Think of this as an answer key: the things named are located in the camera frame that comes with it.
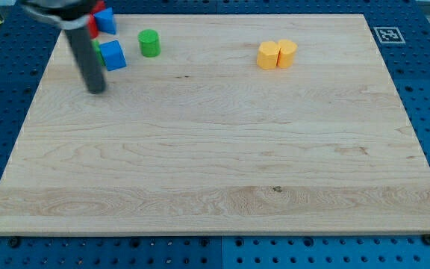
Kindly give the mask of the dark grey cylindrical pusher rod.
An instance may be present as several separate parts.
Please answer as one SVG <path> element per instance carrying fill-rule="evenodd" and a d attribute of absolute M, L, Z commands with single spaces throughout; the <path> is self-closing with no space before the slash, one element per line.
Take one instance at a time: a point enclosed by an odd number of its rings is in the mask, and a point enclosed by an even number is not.
<path fill-rule="evenodd" d="M 91 94 L 103 93 L 106 90 L 106 81 L 87 26 L 64 30 L 64 34 L 69 42 L 87 91 Z"/>

